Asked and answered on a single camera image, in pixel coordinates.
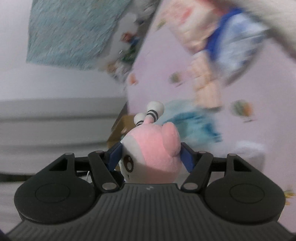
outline stuffed animal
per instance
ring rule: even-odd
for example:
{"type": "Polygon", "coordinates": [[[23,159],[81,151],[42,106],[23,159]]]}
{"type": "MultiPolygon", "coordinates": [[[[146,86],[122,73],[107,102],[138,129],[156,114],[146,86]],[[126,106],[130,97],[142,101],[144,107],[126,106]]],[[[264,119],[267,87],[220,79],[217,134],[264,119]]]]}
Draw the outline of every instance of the stuffed animal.
{"type": "Polygon", "coordinates": [[[123,145],[120,170],[127,183],[173,183],[182,167],[181,142],[177,128],[171,122],[154,124],[163,114],[160,102],[150,102],[147,114],[134,118],[136,127],[121,140],[123,145]]]}

